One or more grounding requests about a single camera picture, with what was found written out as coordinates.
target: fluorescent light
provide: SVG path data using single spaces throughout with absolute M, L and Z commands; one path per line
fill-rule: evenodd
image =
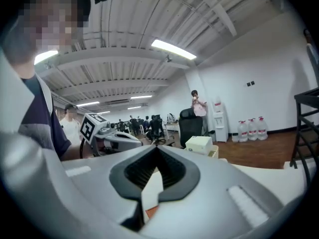
M 171 45 L 167 42 L 163 42 L 163 41 L 160 41 L 160 40 L 155 40 L 153 43 L 152 43 L 152 47 L 156 47 L 156 48 L 160 48 L 160 49 L 163 49 L 163 50 L 167 50 L 167 51 L 170 51 L 170 52 L 173 52 L 177 55 L 180 55 L 184 58 L 188 58 L 190 60 L 196 58 L 195 55 L 187 52 L 186 50 L 183 50 L 181 48 L 178 48 L 174 45 Z
M 131 97 L 131 99 L 138 99 L 138 98 L 151 98 L 152 96 L 139 96 L 139 97 Z
M 91 103 L 85 103 L 85 104 L 77 105 L 77 107 L 96 105 L 96 104 L 99 104 L 99 103 L 100 103 L 100 102 L 98 102 L 98 101 L 96 101 L 96 102 L 91 102 Z
M 98 115 L 101 115 L 101 114 L 107 114 L 107 113 L 109 113 L 110 111 L 108 111 L 108 112 L 102 112 L 102 113 L 97 113 Z
M 128 108 L 128 110 L 130 110 L 130 109 L 136 109 L 136 108 L 141 108 L 141 107 L 140 107 L 140 106 L 130 107 L 130 108 Z
M 39 55 L 37 55 L 35 57 L 35 60 L 34 60 L 34 64 L 36 65 L 37 63 L 43 61 L 44 59 L 47 59 L 49 57 L 52 57 L 54 55 L 58 54 L 58 51 L 57 50 L 50 50 L 50 51 L 47 51 L 47 52 L 44 52 L 44 53 L 41 53 Z

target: office chair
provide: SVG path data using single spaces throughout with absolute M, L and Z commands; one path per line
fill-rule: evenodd
M 154 141 L 152 144 L 158 144 L 160 142 L 166 143 L 166 140 L 164 138 L 164 130 L 162 126 L 162 119 L 156 119 L 153 121 L 153 126 L 152 126 L 152 135 L 154 137 Z
M 192 108 L 181 111 L 179 118 L 180 145 L 186 148 L 185 144 L 192 136 L 201 136 L 203 119 L 197 117 Z

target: cardboard box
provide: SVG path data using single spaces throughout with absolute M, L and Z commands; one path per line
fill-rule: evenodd
M 186 142 L 186 149 L 203 155 L 209 155 L 213 142 L 209 136 L 193 136 Z

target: water bottle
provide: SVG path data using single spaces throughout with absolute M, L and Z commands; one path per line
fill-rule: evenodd
M 244 142 L 248 140 L 248 127 L 246 121 L 239 121 L 238 125 L 238 140 Z
M 248 139 L 251 141 L 257 140 L 257 124 L 254 122 L 255 118 L 249 119 L 248 123 Z
M 263 117 L 259 117 L 259 121 L 257 123 L 257 129 L 258 129 L 258 139 L 259 140 L 266 140 L 268 138 L 267 135 L 267 125 L 264 121 Z

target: man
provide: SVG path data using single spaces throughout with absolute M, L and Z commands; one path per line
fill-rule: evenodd
M 192 102 L 191 102 L 191 107 L 194 109 L 194 113 L 196 116 L 199 116 L 203 119 L 203 128 L 201 134 L 203 136 L 208 136 L 208 124 L 207 124 L 207 112 L 206 112 L 206 107 L 207 104 L 205 101 L 201 101 L 198 98 L 198 93 L 197 90 L 193 90 L 191 92 L 191 95 L 193 96 Z
M 125 125 L 124 125 L 123 121 L 121 121 L 121 119 L 119 119 L 119 130 L 121 132 L 125 131 Z
M 149 127 L 149 116 L 145 117 L 145 121 L 143 121 L 143 129 L 144 131 Z
M 51 100 L 45 99 L 35 75 L 34 59 L 39 53 L 70 45 L 77 28 L 88 18 L 90 6 L 90 0 L 29 0 L 1 44 L 9 63 L 6 70 L 14 70 L 30 90 L 29 97 L 33 94 L 18 132 L 42 148 L 55 150 L 60 160 L 79 158 L 79 147 L 71 145 L 56 113 L 49 112 L 47 102 Z M 88 157 L 90 152 L 85 145 L 83 156 Z
M 154 120 L 155 120 L 155 115 L 152 115 L 151 116 L 152 120 L 150 121 L 147 129 L 146 129 L 146 133 L 145 133 L 145 136 L 147 137 L 147 139 L 149 139 L 150 141 L 153 141 L 153 135 L 152 135 L 152 130 L 150 129 L 153 128 L 153 123 L 154 123 Z
M 67 105 L 64 109 L 64 118 L 60 120 L 60 125 L 73 146 L 80 146 L 81 135 L 80 128 L 81 124 L 74 117 L 77 114 L 77 108 L 74 105 Z
M 317 49 L 317 46 L 316 46 L 308 29 L 304 30 L 304 36 L 305 36 L 306 41 L 307 41 L 307 53 L 308 53 L 308 56 L 310 58 L 311 64 L 314 68 L 314 73 L 315 73 L 315 77 L 317 80 L 317 84 L 319 85 L 319 68 L 318 68 L 319 53 L 318 53 L 318 49 Z
M 137 136 L 139 134 L 139 123 L 138 121 L 132 117 L 132 115 L 130 115 L 130 122 L 132 123 L 132 129 L 133 129 L 133 132 L 134 132 L 134 135 Z

